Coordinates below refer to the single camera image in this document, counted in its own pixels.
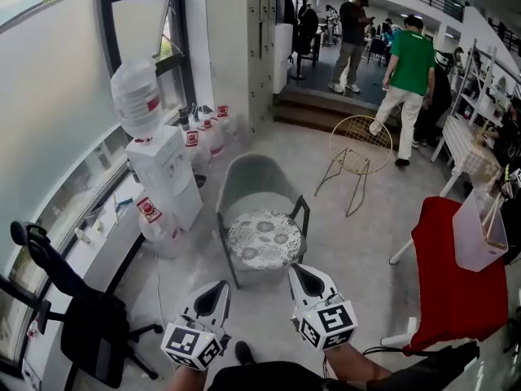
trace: green t-shirt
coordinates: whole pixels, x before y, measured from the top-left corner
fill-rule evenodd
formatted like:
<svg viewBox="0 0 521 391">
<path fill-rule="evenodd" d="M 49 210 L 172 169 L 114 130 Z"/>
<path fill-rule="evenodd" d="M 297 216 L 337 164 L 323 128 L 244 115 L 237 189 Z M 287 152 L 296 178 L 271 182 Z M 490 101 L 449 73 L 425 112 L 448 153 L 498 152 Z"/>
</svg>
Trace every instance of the green t-shirt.
<svg viewBox="0 0 521 391">
<path fill-rule="evenodd" d="M 404 30 L 392 43 L 391 54 L 400 59 L 389 85 L 425 95 L 429 69 L 436 64 L 432 42 L 421 33 Z"/>
</svg>

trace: white shoe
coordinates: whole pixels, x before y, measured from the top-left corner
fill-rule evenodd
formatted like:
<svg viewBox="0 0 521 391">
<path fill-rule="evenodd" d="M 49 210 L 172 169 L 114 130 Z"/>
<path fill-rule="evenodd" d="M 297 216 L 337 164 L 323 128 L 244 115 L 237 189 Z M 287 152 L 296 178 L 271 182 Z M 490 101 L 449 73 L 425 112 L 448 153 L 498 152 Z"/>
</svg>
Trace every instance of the white shoe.
<svg viewBox="0 0 521 391">
<path fill-rule="evenodd" d="M 356 84 L 346 84 L 345 88 L 351 90 L 353 93 L 360 93 L 360 89 Z"/>
<path fill-rule="evenodd" d="M 334 83 L 332 81 L 329 81 L 329 84 L 327 86 L 331 88 L 335 93 L 344 93 L 344 88 L 338 82 Z"/>
</svg>

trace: red cloth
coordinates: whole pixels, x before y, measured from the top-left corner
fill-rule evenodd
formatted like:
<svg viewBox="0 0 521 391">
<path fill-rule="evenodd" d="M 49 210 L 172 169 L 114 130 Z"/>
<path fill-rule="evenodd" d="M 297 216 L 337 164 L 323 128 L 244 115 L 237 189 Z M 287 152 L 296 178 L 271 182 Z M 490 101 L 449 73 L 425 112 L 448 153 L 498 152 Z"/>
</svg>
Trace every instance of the red cloth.
<svg viewBox="0 0 521 391">
<path fill-rule="evenodd" d="M 460 203 L 441 197 L 423 201 L 412 231 L 420 283 L 421 321 L 404 350 L 440 341 L 485 340 L 508 319 L 503 260 L 481 272 L 460 268 L 454 257 L 453 215 Z"/>
</svg>

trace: checkered tablecloth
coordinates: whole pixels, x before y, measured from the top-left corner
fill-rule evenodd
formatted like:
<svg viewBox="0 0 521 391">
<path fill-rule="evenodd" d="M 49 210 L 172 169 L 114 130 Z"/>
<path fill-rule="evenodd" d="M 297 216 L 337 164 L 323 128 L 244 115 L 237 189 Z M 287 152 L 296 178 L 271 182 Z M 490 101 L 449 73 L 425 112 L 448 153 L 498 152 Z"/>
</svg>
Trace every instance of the checkered tablecloth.
<svg viewBox="0 0 521 391">
<path fill-rule="evenodd" d="M 456 116 L 449 116 L 443 128 L 445 142 L 454 158 L 454 166 L 471 176 L 475 187 L 489 185 L 499 176 L 501 166 L 493 152 L 474 142 L 472 128 Z"/>
</svg>

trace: concrete floor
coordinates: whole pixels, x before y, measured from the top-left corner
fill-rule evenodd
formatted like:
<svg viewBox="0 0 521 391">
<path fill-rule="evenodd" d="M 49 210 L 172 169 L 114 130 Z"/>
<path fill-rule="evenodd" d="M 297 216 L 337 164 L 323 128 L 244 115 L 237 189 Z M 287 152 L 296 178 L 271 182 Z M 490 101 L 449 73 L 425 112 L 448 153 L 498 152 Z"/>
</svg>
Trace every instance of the concrete floor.
<svg viewBox="0 0 521 391">
<path fill-rule="evenodd" d="M 321 47 L 315 68 L 313 68 L 312 61 L 309 59 L 302 59 L 301 74 L 306 77 L 303 81 L 297 81 L 291 78 L 296 74 L 296 55 L 294 55 L 293 58 L 295 59 L 295 65 L 291 67 L 288 73 L 288 85 L 290 87 L 295 86 L 334 93 L 327 84 L 331 79 L 331 74 L 333 73 L 333 67 L 335 66 L 336 60 L 339 58 L 339 51 L 339 44 L 335 46 Z M 371 61 L 369 63 L 367 63 L 367 58 L 362 58 L 357 70 L 357 86 L 360 87 L 361 91 L 356 94 L 350 90 L 346 90 L 344 93 L 345 97 L 372 104 L 374 109 L 377 110 L 385 97 L 385 92 L 382 91 L 382 80 L 386 70 L 384 64 L 385 60 L 382 61 L 382 64 L 379 67 L 378 62 L 374 61 L 374 55 L 371 56 Z M 340 84 L 342 86 L 345 86 L 346 84 L 348 70 L 349 67 L 344 70 L 344 74 L 340 78 Z"/>
<path fill-rule="evenodd" d="M 330 180 L 313 197 L 329 165 L 329 134 L 270 123 L 257 135 L 251 150 L 272 156 L 304 194 L 311 208 L 309 248 L 304 263 L 329 274 L 344 297 L 351 300 L 359 322 L 352 344 L 364 350 L 379 345 L 382 337 L 405 332 L 408 317 L 420 315 L 414 250 L 405 254 L 398 266 L 390 266 L 387 260 L 409 238 L 423 199 L 437 195 L 447 182 L 450 170 L 446 165 L 441 160 L 436 164 L 428 160 L 430 147 L 414 151 L 411 166 L 405 171 L 394 166 L 393 157 L 383 169 L 368 177 L 363 205 L 356 214 L 345 218 L 345 196 L 352 193 L 356 183 L 353 175 L 342 174 Z M 154 253 L 142 248 L 125 274 L 117 295 L 127 304 L 133 327 L 159 322 L 160 304 L 164 321 L 173 321 L 183 297 L 205 283 L 227 279 L 232 284 L 220 243 L 213 233 L 218 182 L 222 181 L 229 159 L 230 156 L 222 156 L 213 165 L 213 185 L 205 193 L 204 210 L 193 230 L 174 247 L 176 257 L 159 258 L 156 262 Z M 451 191 L 449 197 L 462 199 L 457 191 Z M 278 209 L 287 208 L 288 204 L 281 203 Z M 507 268 L 511 312 L 519 305 L 519 265 Z M 294 306 L 287 270 L 240 271 L 238 277 L 243 289 L 231 288 L 230 318 L 225 323 L 232 341 L 224 357 L 212 363 L 207 387 L 220 368 L 236 364 L 233 349 L 237 340 L 249 343 L 259 361 L 294 361 L 321 373 L 322 354 L 303 342 L 290 323 Z M 160 351 L 160 340 L 161 335 L 147 333 L 138 344 L 138 352 L 160 373 L 160 378 L 150 381 L 128 363 L 121 389 L 165 390 L 173 369 Z M 480 344 L 482 358 L 447 389 L 470 391 L 478 389 L 477 384 L 481 390 L 503 389 L 512 375 L 512 355 L 502 353 L 505 343 L 503 328 Z M 417 360 L 400 354 L 371 357 L 391 370 Z M 80 373 L 74 389 L 109 388 Z"/>
</svg>

